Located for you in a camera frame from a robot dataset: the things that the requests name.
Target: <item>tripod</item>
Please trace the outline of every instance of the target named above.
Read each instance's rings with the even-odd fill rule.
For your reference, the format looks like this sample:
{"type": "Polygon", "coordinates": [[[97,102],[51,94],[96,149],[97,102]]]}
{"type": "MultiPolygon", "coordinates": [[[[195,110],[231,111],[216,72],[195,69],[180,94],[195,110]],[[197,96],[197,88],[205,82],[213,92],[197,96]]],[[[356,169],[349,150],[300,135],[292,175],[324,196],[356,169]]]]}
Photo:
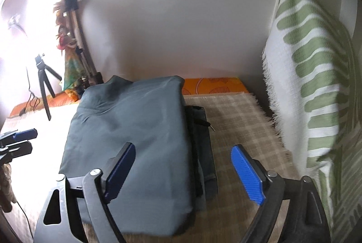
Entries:
{"type": "Polygon", "coordinates": [[[49,82],[48,76],[45,73],[45,70],[49,71],[52,75],[54,75],[60,81],[62,80],[62,77],[59,74],[57,74],[51,67],[49,67],[48,65],[45,64],[44,60],[42,59],[42,56],[38,55],[37,57],[35,57],[35,62],[37,64],[37,68],[38,68],[40,92],[42,94],[44,108],[46,111],[46,115],[48,116],[48,120],[50,120],[51,115],[50,115],[50,111],[49,111],[48,101],[46,99],[44,83],[46,84],[48,91],[50,92],[50,94],[53,98],[55,98],[55,94],[54,94],[53,88],[50,85],[50,82],[49,82]]]}

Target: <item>tripod leg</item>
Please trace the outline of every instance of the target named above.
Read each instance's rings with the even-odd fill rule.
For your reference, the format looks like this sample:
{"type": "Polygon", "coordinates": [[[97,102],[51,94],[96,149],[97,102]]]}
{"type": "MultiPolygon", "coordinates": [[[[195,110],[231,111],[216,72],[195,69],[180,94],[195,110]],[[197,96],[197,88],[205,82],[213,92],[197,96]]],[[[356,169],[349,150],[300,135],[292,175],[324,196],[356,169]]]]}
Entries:
{"type": "Polygon", "coordinates": [[[51,96],[52,96],[53,98],[55,98],[55,93],[54,93],[54,91],[53,91],[53,88],[51,87],[51,84],[50,84],[50,82],[49,82],[48,76],[46,75],[45,71],[44,71],[44,82],[45,82],[45,84],[46,84],[46,86],[47,86],[47,88],[48,88],[48,91],[50,92],[51,96]]]}
{"type": "Polygon", "coordinates": [[[50,115],[50,111],[49,111],[48,100],[46,99],[46,94],[45,94],[44,75],[45,75],[45,70],[38,71],[40,92],[42,94],[42,99],[43,99],[43,104],[44,104],[44,108],[46,111],[46,115],[48,116],[48,120],[50,121],[51,115],[50,115]]]}
{"type": "Polygon", "coordinates": [[[62,77],[61,77],[59,74],[57,74],[56,71],[54,71],[53,68],[45,65],[45,69],[46,69],[47,71],[49,71],[52,75],[54,75],[54,76],[55,76],[57,79],[59,79],[60,81],[62,80],[62,77]]]}

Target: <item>striped towel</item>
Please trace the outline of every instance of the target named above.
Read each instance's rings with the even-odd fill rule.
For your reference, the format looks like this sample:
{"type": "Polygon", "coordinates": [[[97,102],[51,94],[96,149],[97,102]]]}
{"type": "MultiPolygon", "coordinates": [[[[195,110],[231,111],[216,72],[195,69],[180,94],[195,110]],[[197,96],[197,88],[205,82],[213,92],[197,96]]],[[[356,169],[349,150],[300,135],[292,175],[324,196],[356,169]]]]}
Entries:
{"type": "Polygon", "coordinates": [[[276,128],[340,242],[362,216],[358,61],[346,28],[316,0],[277,0],[274,12],[263,66],[276,128]]]}

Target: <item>metal screw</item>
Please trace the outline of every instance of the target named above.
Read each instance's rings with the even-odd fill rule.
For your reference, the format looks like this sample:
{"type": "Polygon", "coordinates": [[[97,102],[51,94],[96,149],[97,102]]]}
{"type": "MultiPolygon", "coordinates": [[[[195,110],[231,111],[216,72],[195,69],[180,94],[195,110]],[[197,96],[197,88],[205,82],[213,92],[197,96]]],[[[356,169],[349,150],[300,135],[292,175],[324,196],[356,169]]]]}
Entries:
{"type": "Polygon", "coordinates": [[[65,175],[62,174],[62,173],[60,173],[60,174],[57,175],[57,178],[56,178],[55,180],[58,181],[58,182],[60,182],[60,181],[62,181],[64,178],[65,178],[65,175]]]}
{"type": "Polygon", "coordinates": [[[95,169],[90,171],[91,176],[97,176],[100,173],[101,173],[101,170],[99,168],[95,168],[95,169]]]}
{"type": "Polygon", "coordinates": [[[278,174],[275,171],[268,171],[267,175],[271,178],[275,178],[278,174]]]}
{"type": "Polygon", "coordinates": [[[303,181],[305,181],[306,183],[311,183],[312,179],[309,176],[303,176],[303,181]]]}

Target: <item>orange tablecloth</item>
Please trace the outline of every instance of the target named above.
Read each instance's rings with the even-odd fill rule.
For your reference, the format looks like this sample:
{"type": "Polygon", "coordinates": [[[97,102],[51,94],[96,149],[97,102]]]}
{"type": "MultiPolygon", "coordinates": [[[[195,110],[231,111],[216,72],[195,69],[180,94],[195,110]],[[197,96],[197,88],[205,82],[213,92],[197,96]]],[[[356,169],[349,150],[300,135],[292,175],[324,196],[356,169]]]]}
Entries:
{"type": "MultiPolygon", "coordinates": [[[[222,77],[222,78],[187,78],[182,88],[183,95],[198,95],[198,94],[215,94],[229,92],[244,92],[248,93],[243,83],[237,77],[222,77]]],[[[47,97],[49,107],[58,107],[75,103],[66,93],[62,92],[52,98],[47,97]]],[[[25,107],[26,102],[14,107],[10,113],[10,117],[19,115],[20,111],[25,107]]],[[[40,99],[40,104],[36,110],[43,109],[43,100],[40,99]]],[[[32,107],[28,104],[26,111],[32,111],[32,107]]]]}

